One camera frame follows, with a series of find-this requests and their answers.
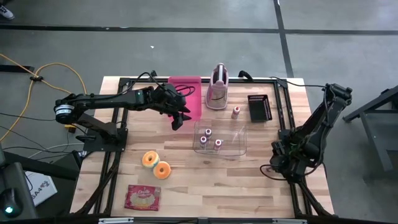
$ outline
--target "clear plastic container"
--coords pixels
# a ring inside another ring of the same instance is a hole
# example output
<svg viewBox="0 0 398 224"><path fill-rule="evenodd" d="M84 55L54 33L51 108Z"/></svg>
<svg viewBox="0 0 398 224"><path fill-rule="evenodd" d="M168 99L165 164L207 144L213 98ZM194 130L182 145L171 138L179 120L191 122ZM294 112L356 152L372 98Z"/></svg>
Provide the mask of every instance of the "clear plastic container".
<svg viewBox="0 0 398 224"><path fill-rule="evenodd" d="M206 129L211 129L211 138L206 144L201 144L200 138L205 136ZM221 147L215 147L215 141L222 141ZM193 137L193 150L200 154L215 156L242 156L247 151L246 126L237 124L212 123L211 121L197 121Z"/></svg>

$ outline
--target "toy donut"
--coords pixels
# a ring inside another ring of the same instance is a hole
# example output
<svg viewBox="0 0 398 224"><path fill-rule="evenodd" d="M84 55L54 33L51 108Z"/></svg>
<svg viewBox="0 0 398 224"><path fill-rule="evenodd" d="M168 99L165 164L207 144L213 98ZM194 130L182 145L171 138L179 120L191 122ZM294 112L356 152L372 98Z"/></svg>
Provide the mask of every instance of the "toy donut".
<svg viewBox="0 0 398 224"><path fill-rule="evenodd" d="M154 168L154 175L160 180L166 179L171 172L170 165L164 161L160 161Z"/></svg>
<svg viewBox="0 0 398 224"><path fill-rule="evenodd" d="M159 155L155 151L146 152L142 157L142 165L147 168L155 167L159 161Z"/></svg>

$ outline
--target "yellow cable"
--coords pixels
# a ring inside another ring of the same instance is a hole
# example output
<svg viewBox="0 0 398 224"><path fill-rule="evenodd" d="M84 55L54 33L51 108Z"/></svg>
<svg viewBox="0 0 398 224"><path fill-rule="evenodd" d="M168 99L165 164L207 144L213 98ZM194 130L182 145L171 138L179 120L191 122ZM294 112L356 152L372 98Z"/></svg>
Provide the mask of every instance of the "yellow cable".
<svg viewBox="0 0 398 224"><path fill-rule="evenodd" d="M7 57L7 56L5 56L5 55L3 55L3 54L0 54L0 56L2 56L3 58L7 59L8 61L10 61L10 62L16 64L17 66L21 67L21 68L24 69L25 71L27 71L27 72L29 72L30 74L32 74L34 77L38 77L40 71L41 71L43 68L48 67L48 66L51 66L51 65L61 65L61 66L67 67L67 68L69 68L74 74L77 75L77 77L79 78L79 80L80 80L80 82L81 82L81 85L83 86L83 89L84 89L85 94L87 94L86 86L85 86L85 83L84 83L83 79L81 79L81 76L79 75L79 73L77 73L77 72L76 72L73 68L71 68L71 66L69 66L69 65L65 65L64 63L58 63L58 62L50 63L50 64L46 64L46 65L41 66L35 73L33 73L33 72L29 71L28 69L26 69L25 67L23 67L22 65L20 65L19 63L13 61L13 60L10 59L9 57ZM64 90L63 88L59 88L59 87L53 86L53 85L49 84L48 82L46 82L45 80L42 80L42 82L45 83L46 85L48 85L49 87L53 88L53 89L60 90L60 91L64 91L65 93L71 94L70 91ZM28 105L29 105L30 95L31 95L31 92L32 92L33 84L34 84L34 81L30 81L29 92L28 92L28 95L27 95L26 104L25 104L25 107L24 107L24 109L22 110L21 114L19 115L20 117L21 117L22 115L24 115L25 110L26 110L26 108L27 108ZM9 128L9 130L12 130L12 129L13 129L13 127L18 123L19 119L20 119L20 118L17 118L17 119L15 120L14 124L12 124L12 126ZM0 139L0 142L1 142L9 133L10 133L10 131L7 131L7 132L4 134L4 136Z"/></svg>
<svg viewBox="0 0 398 224"><path fill-rule="evenodd" d="M21 114L19 115L20 117L21 117L22 115L24 115L25 110L26 110L27 106L29 105L30 93L32 92L33 84L34 84L34 82L33 82L33 81L30 81L29 90L28 90L28 93L27 93L26 104L25 104L25 107L24 107L24 109L22 110ZM18 123L19 119L20 119L20 118L17 118L17 119L15 120L14 124L12 124L11 127L9 128L9 130L1 137L0 142L10 133L10 130L12 130L13 127Z"/></svg>
<svg viewBox="0 0 398 224"><path fill-rule="evenodd" d="M79 73L77 73L76 70L74 70L73 68L71 68L71 66L65 65L64 63L54 62L54 63L50 63L50 64L43 65L43 66L41 66L39 69L37 69L36 75L38 76L38 74L39 74L39 72L41 71L41 69L43 69L43 68L45 68L45 67L48 67L48 66L51 66L51 65L61 65L61 66L64 66L64 67L69 68L74 74L77 75L77 77L79 78L79 80L80 80L80 82L81 82L81 85L83 86L83 90L84 90L85 94L87 94L87 90L86 90L85 83L83 82L83 79L81 79L81 76L79 75ZM52 85L50 85L50 84L48 84L48 83L46 83L46 84L47 84L48 86L52 87L52 88L55 88L55 86L52 86Z"/></svg>

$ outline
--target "snack package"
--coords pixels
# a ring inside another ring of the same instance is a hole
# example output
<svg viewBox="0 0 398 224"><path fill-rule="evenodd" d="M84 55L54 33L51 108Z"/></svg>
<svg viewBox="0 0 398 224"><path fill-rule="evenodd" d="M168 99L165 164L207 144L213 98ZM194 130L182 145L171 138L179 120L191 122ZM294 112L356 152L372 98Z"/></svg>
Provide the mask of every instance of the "snack package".
<svg viewBox="0 0 398 224"><path fill-rule="evenodd" d="M124 208L158 211L160 190L160 187L129 185Z"/></svg>

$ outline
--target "concrete floor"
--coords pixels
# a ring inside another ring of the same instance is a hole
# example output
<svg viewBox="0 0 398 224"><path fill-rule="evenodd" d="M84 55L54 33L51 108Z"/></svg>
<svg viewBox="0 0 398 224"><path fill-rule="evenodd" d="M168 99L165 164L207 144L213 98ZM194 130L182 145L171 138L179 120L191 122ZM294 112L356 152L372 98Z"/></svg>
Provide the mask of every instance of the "concrete floor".
<svg viewBox="0 0 398 224"><path fill-rule="evenodd" d="M394 0L279 2L285 29L398 29L398 3ZM15 0L7 6L16 18L1 22L10 25L278 28L273 0ZM341 117L398 83L398 35L371 34L286 35L294 77L304 78L307 84L338 83L354 90L353 103ZM279 34L0 30L0 53L36 68L50 62L66 63L79 71L90 93L99 92L105 75L156 70L159 75L207 76L218 62L224 62L232 75L246 70L255 77L287 76ZM51 67L42 75L54 85L82 92L77 77L65 68ZM19 114L28 85L27 75L2 73L1 112ZM322 92L307 88L307 93L314 110ZM51 119L54 100L64 96L38 83L25 115ZM9 127L13 121L2 116L0 125ZM66 132L56 122L23 119L14 130L45 147L66 143ZM77 142L72 135L69 139ZM398 222L398 182L363 180L369 173L379 172L381 165L360 120L346 124L339 119L327 141L325 164L335 213ZM36 147L14 134L2 142L3 147L16 145ZM35 153L26 149L13 152L23 156ZM41 153L34 158L44 156L51 155Z"/></svg>

